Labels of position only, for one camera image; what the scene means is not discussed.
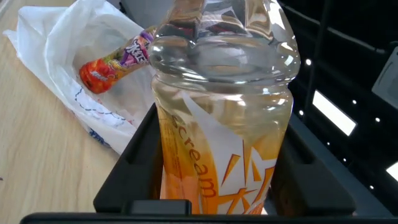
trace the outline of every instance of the light wood surface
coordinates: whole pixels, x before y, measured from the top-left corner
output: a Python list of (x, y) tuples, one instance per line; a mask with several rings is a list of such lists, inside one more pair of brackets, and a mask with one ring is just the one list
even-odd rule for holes
[[(11, 0), (0, 12), (0, 33), (15, 30), (22, 6), (72, 2)], [(4, 36), (0, 52), (0, 223), (18, 223), (33, 212), (94, 211), (93, 199), (118, 155), (87, 134)]]

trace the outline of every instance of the colorful wrapper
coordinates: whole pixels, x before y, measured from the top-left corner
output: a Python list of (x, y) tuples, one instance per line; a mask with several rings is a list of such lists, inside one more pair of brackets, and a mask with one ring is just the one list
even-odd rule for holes
[(126, 75), (148, 65), (147, 48), (154, 33), (155, 27), (150, 27), (111, 54), (86, 63), (79, 71), (83, 83), (93, 93), (104, 93)]

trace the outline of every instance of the bottle label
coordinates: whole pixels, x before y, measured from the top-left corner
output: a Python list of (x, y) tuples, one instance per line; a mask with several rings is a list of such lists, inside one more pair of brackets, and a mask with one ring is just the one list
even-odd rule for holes
[(193, 213), (261, 214), (282, 138), (245, 139), (181, 94), (189, 121), (158, 106), (165, 198), (189, 199)]

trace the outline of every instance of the plastic bag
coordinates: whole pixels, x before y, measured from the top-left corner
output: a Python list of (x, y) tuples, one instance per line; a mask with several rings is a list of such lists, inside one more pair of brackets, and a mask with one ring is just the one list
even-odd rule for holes
[(122, 153), (154, 102), (150, 81), (155, 72), (141, 68), (107, 93), (94, 95), (80, 81), (78, 70), (142, 30), (105, 0), (78, 0), (70, 7), (22, 7), (17, 30), (3, 34), (22, 63), (83, 127), (99, 142)]

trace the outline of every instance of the plastic bottle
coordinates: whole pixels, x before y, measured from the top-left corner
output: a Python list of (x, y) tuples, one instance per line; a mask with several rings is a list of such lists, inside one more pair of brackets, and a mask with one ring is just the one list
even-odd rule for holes
[(164, 198), (193, 213), (260, 214), (299, 71), (273, 0), (175, 0), (149, 46), (165, 168)]

